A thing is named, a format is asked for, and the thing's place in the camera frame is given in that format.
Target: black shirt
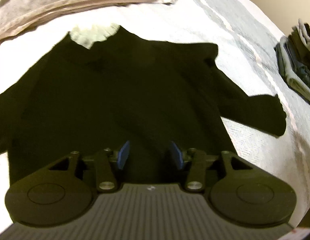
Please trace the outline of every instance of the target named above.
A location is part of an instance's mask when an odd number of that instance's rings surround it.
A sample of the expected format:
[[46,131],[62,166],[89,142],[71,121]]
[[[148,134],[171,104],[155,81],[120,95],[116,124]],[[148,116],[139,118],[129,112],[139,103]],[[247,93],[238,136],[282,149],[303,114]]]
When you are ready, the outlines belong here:
[[217,54],[216,44],[148,41],[122,27],[90,50],[68,34],[0,95],[10,183],[71,151],[92,155],[127,140],[127,182],[163,182],[172,140],[236,153],[221,116],[283,135],[278,97],[247,96],[216,67]]

